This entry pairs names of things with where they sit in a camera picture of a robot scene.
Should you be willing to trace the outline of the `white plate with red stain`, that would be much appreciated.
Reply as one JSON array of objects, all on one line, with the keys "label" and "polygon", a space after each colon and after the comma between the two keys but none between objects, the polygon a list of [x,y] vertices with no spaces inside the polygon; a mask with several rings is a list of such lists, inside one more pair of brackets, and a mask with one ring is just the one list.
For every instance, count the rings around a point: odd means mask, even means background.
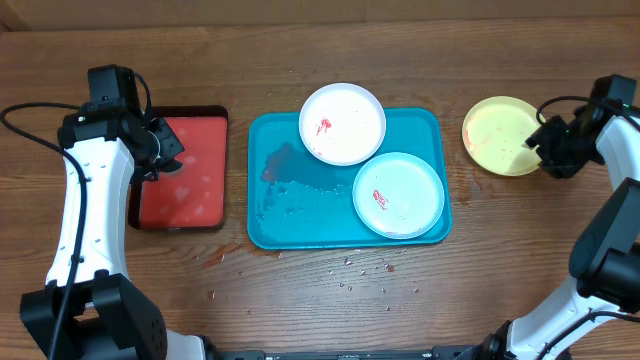
[{"label": "white plate with red stain", "polygon": [[304,102],[299,134],[306,149],[320,161],[351,166],[370,158],[382,145],[386,116],[379,100],[351,83],[321,87]]}]

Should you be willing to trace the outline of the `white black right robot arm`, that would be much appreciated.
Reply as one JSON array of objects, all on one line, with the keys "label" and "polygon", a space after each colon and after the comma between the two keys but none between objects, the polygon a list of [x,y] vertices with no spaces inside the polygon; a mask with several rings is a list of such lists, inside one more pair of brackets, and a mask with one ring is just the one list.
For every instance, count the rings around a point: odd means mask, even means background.
[{"label": "white black right robot arm", "polygon": [[639,110],[622,99],[594,98],[565,123],[560,117],[531,135],[557,178],[597,158],[613,193],[578,237],[569,276],[529,314],[505,322],[462,359],[558,359],[605,322],[637,321],[639,310]]}]

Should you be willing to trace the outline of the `dark green sponge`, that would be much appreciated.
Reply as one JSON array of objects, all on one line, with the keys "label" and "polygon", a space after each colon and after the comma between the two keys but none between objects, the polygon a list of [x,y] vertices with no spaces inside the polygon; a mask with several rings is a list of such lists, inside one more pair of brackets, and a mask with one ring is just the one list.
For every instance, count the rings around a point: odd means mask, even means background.
[{"label": "dark green sponge", "polygon": [[158,171],[163,173],[172,173],[172,172],[178,171],[182,167],[183,167],[183,163],[176,159],[163,161],[162,163],[159,163],[156,166]]}]

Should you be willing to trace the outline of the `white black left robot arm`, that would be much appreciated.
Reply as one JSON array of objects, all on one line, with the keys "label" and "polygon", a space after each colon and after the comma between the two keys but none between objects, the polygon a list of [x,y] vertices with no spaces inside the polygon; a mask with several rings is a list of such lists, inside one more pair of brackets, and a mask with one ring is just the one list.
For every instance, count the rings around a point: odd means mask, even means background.
[{"label": "white black left robot arm", "polygon": [[124,100],[72,108],[53,150],[67,174],[57,252],[20,318],[49,359],[216,359],[211,341],[167,329],[129,279],[125,215],[130,187],[179,169],[183,146],[168,123]]}]

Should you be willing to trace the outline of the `yellow-green plate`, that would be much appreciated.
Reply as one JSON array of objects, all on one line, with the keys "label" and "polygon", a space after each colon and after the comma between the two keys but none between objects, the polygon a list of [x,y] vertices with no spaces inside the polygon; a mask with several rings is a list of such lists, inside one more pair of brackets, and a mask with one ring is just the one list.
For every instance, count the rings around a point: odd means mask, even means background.
[{"label": "yellow-green plate", "polygon": [[494,96],[469,110],[461,133],[467,152],[479,166],[498,175],[522,176],[539,168],[540,157],[525,144],[539,127],[532,105]]}]

